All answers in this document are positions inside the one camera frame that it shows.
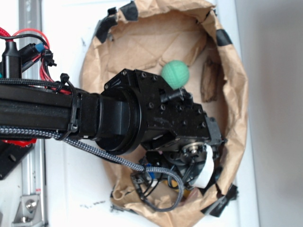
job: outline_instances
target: braided cable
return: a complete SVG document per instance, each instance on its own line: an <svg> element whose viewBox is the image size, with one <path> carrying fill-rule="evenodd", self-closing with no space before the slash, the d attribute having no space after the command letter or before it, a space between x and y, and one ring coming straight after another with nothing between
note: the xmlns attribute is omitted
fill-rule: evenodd
<svg viewBox="0 0 303 227"><path fill-rule="evenodd" d="M37 130L37 129L25 129L25 128L17 128L17 127L10 127L10 126L0 126L0 134L6 134L6 135L27 135L27 136L36 136L36 137L44 137L44 138L54 138L54 139L59 139L61 138L62 134L55 132L55 131L44 131L44 130ZM155 211L158 212L167 212L167 211L171 211L173 209L175 209L178 204L180 203L182 197L183 197L183 192L184 192L184 185L182 182L182 179L172 170L170 169L166 169L166 168L162 168L162 167L149 167L149 166L142 166L140 164L136 164L133 163L131 161L128 161L124 158L115 156L115 155L111 155L109 153L107 153L106 151L93 147L91 145L85 144L83 142L80 142L78 140L72 140L70 138L64 138L63 139L64 142L72 145L73 147L82 149L88 153L91 153L93 155L96 155L98 157L104 158L104 159L108 159L114 162L118 162L124 166L127 166L135 171L138 172L154 172L154 173L163 173L163 174L167 174L171 177L173 177L176 182L178 183L178 188L179 188L179 192L178 192L178 196L176 199L176 202L169 208L163 208L163 209L159 209L157 207L155 207L154 205L152 205L150 202L148 203L148 205L150 207L152 207Z"/></svg>

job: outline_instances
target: foam ball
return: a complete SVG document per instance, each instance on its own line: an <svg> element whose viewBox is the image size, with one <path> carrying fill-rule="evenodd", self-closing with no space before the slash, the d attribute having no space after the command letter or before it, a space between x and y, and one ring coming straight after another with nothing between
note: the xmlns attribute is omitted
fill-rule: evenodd
<svg viewBox="0 0 303 227"><path fill-rule="evenodd" d="M175 90L188 82L189 70L184 62L173 60L164 65L161 76Z"/></svg>

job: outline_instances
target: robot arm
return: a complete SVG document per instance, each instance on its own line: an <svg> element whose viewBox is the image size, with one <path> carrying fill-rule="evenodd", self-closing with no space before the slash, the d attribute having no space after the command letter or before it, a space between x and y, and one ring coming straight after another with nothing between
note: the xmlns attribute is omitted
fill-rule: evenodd
<svg viewBox="0 0 303 227"><path fill-rule="evenodd" d="M104 92L91 94L75 88L66 74L61 82L21 79L26 64L20 67L20 62L7 54L2 61L1 140L49 138L45 133L28 133L35 130L58 133L58 140L95 140L111 155L127 154L142 145L147 150L142 166L173 170L188 189L215 181L214 160L225 141L215 119L183 87L173 90L158 75L125 69L105 84ZM7 133L7 128L15 133ZM174 188L171 176L155 172L154 178L166 179ZM151 178L144 171L133 174L132 180L140 195L140 185L148 185Z"/></svg>

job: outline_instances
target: black zip tie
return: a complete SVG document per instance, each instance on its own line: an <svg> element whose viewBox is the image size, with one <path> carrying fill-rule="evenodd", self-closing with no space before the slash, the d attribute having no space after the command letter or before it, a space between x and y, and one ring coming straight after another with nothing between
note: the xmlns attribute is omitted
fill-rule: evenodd
<svg viewBox="0 0 303 227"><path fill-rule="evenodd" d="M78 109L78 95L77 95L77 90L75 87L72 85L72 83L69 81L69 76L66 73L62 73L60 76L61 82L62 83L67 83L71 89L71 94L72 94L72 106L71 106L71 121L67 126L67 131L62 134L60 138L57 140L63 140L66 137L69 136L72 132L76 132L78 130L78 124L76 123L76 114L77 114L77 109Z"/></svg>

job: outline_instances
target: black cylinder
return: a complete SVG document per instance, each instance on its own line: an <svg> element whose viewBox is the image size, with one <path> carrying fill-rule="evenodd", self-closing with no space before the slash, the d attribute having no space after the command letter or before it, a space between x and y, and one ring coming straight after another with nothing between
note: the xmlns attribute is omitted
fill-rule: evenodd
<svg viewBox="0 0 303 227"><path fill-rule="evenodd" d="M22 64L32 60L39 54L39 51L35 48L35 44L29 44L20 49Z"/></svg>
<svg viewBox="0 0 303 227"><path fill-rule="evenodd" d="M15 42L6 42L2 54L2 75L4 78L22 78L21 55Z"/></svg>

